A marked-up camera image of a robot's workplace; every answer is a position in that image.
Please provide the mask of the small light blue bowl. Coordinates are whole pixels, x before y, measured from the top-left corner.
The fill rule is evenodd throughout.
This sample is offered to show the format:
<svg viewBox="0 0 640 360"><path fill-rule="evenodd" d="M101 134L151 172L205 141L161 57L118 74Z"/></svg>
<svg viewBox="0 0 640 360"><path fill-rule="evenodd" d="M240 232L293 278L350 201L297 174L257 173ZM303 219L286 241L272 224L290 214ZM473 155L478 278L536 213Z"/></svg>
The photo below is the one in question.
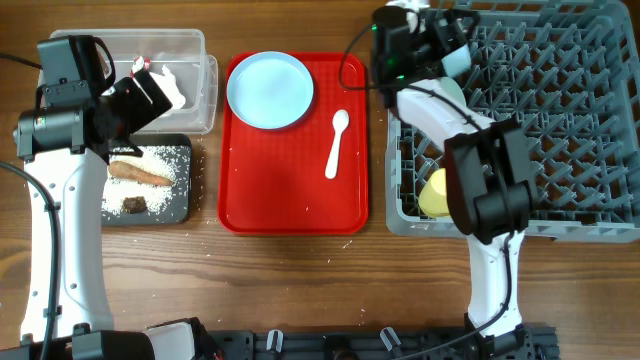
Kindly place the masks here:
<svg viewBox="0 0 640 360"><path fill-rule="evenodd" d="M472 60L468 45L452 51L441 59L446 77L455 78L471 68Z"/></svg>

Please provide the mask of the red snack wrapper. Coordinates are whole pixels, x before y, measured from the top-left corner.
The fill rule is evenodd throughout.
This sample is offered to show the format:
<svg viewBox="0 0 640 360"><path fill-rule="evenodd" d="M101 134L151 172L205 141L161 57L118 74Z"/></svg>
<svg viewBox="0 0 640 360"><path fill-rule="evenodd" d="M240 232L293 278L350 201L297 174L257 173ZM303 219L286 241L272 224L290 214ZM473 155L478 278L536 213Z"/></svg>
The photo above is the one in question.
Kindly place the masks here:
<svg viewBox="0 0 640 360"><path fill-rule="evenodd" d="M131 67L130 76L133 77L135 73L140 70L148 70L151 65L151 60L143 56L138 56L134 59Z"/></svg>

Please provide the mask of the white napkin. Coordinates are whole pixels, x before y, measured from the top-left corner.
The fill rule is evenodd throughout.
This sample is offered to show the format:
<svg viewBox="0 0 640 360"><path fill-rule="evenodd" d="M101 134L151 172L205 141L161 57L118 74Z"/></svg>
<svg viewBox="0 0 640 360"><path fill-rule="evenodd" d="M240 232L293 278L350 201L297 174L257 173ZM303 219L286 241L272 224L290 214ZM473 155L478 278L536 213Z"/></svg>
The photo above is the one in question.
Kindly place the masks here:
<svg viewBox="0 0 640 360"><path fill-rule="evenodd" d="M179 110L184 107L186 104L186 97L181 93L177 86L176 76L171 72L171 70L163 65L160 73L151 72L150 76L154 79L156 84L160 87L166 97L172 104L172 110ZM147 97L149 101L151 98L147 94L147 92L141 87L141 84L133 77L134 83L138 88L140 88L144 95Z"/></svg>

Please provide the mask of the green bowl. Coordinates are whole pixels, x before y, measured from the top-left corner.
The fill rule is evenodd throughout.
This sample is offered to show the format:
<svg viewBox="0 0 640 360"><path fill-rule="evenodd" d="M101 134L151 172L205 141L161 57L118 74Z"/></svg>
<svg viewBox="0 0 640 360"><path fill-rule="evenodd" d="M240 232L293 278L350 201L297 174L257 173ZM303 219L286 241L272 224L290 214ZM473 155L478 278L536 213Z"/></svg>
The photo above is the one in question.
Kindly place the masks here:
<svg viewBox="0 0 640 360"><path fill-rule="evenodd" d="M463 106L467 106L466 98L460 85L449 77L441 77L439 79L440 87L452 99L456 100Z"/></svg>

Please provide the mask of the brown carrot-like food piece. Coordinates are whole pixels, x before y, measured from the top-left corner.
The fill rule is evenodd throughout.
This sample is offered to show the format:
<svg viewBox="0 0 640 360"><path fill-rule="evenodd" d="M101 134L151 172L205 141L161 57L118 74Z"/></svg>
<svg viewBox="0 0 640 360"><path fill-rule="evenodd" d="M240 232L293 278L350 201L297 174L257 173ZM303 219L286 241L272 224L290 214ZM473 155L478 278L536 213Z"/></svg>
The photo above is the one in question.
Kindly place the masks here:
<svg viewBox="0 0 640 360"><path fill-rule="evenodd" d="M133 181L152 186L172 186L169 178L149 173L139 167L122 161L114 161L108 165L108 172L117 179Z"/></svg>

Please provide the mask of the white rice pile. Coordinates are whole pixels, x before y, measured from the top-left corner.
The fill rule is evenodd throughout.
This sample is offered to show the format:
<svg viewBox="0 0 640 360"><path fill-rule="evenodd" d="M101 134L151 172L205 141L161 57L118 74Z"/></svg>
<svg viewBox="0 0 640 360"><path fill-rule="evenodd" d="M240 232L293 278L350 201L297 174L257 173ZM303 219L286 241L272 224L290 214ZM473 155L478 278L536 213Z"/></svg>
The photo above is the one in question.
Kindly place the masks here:
<svg viewBox="0 0 640 360"><path fill-rule="evenodd" d="M122 161L149 173L169 178L172 186L152 186L114 178L108 172L102 195L102 217L105 224L179 223L189 210L191 190L191 147L188 145L147 145L140 157L128 156L123 147L114 150L109 164ZM127 197L143 196L147 210L129 214L123 211Z"/></svg>

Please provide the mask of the brown food scrap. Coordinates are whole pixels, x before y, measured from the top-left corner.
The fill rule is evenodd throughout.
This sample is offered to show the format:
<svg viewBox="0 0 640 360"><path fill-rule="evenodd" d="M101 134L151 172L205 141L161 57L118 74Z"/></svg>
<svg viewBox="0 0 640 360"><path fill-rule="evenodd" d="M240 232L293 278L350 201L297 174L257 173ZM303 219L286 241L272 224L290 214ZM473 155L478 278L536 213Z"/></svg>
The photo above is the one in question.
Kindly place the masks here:
<svg viewBox="0 0 640 360"><path fill-rule="evenodd" d="M147 210L146 200L143 196L127 197L122 202L122 209L129 214L145 212Z"/></svg>

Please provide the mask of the white plastic spoon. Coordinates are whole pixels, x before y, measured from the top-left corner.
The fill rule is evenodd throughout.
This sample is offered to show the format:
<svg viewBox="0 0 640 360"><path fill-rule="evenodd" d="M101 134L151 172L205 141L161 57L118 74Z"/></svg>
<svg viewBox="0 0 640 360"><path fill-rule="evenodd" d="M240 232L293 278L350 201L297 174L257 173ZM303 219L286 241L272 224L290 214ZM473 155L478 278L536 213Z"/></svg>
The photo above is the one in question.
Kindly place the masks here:
<svg viewBox="0 0 640 360"><path fill-rule="evenodd" d="M341 138L348 125L348 112L344 109L338 110L332 118L334 137L324 172L327 179L334 179L337 175Z"/></svg>

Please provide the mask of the large light blue plate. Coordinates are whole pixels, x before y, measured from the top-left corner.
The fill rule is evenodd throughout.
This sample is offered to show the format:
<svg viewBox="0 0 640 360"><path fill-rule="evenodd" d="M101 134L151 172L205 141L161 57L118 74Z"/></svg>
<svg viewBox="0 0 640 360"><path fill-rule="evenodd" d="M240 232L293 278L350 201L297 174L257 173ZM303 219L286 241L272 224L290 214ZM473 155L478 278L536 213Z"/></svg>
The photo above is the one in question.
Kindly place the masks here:
<svg viewBox="0 0 640 360"><path fill-rule="evenodd" d="M226 95L233 114L261 130L293 125L310 108L315 95L308 68L296 57L266 51L248 56L232 70Z"/></svg>

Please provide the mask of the yellow plastic cup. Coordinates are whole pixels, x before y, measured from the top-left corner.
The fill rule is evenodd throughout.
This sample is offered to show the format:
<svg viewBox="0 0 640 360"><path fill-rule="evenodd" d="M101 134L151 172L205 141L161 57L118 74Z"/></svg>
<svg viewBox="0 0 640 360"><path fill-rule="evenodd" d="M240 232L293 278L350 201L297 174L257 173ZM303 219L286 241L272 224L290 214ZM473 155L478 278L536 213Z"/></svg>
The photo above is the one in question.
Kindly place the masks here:
<svg viewBox="0 0 640 360"><path fill-rule="evenodd" d="M438 169L431 174L418 197L418 205L431 218L449 217L447 203L446 170Z"/></svg>

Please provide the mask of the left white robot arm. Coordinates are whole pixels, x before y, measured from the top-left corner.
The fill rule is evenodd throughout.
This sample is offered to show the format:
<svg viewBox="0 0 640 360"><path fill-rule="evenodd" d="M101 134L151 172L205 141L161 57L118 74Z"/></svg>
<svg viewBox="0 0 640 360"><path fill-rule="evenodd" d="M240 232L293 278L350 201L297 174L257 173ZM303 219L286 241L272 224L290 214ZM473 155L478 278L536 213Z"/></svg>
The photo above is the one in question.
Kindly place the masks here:
<svg viewBox="0 0 640 360"><path fill-rule="evenodd" d="M101 207L113 146L139 156L130 137L172 104L146 70L118 78L105 43L90 35L41 41L44 81L13 137L28 184L30 295L18 346L5 359L219 359L197 318L118 331L108 304Z"/></svg>

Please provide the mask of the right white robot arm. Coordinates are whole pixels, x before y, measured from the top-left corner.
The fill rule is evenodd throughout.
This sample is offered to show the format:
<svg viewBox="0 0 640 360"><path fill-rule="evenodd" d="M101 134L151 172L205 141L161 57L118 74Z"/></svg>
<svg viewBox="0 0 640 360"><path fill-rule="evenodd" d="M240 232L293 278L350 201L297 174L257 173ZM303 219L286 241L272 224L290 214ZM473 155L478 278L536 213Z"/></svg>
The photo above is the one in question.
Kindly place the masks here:
<svg viewBox="0 0 640 360"><path fill-rule="evenodd" d="M415 1L388 2L372 14L372 80L394 117L443 153L448 214L469 246L466 322L495 354L524 335L518 256L537 191L519 123L481 115L460 88L446 87L471 68L479 20L470 10L435 13Z"/></svg>

